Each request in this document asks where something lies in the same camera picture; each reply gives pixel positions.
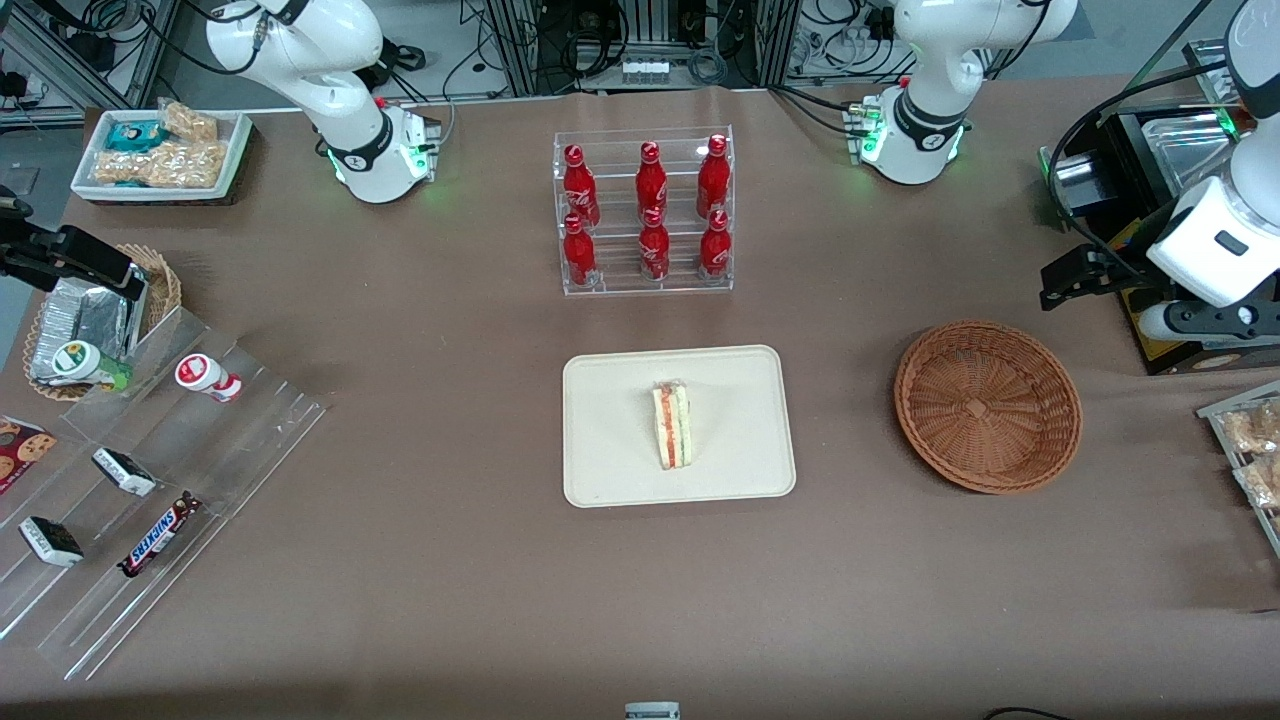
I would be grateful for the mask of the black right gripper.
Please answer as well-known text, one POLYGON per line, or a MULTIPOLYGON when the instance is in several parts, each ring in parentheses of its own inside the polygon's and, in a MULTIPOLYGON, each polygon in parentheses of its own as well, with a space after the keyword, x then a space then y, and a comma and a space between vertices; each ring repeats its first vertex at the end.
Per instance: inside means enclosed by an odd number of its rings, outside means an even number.
POLYGON ((76 278, 140 301, 147 275, 127 254, 73 225, 1 229, 1 275, 28 286, 56 286, 76 278), (52 246, 56 245, 56 258, 52 246))

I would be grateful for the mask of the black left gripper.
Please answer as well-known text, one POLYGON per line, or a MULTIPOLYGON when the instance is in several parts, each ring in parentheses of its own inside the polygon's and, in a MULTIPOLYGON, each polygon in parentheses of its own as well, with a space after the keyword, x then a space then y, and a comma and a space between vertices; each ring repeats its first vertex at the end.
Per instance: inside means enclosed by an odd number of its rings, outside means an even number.
POLYGON ((1039 309, 1050 313, 1071 299, 1149 288, 1149 277, 1123 258, 1076 246, 1043 266, 1039 309))

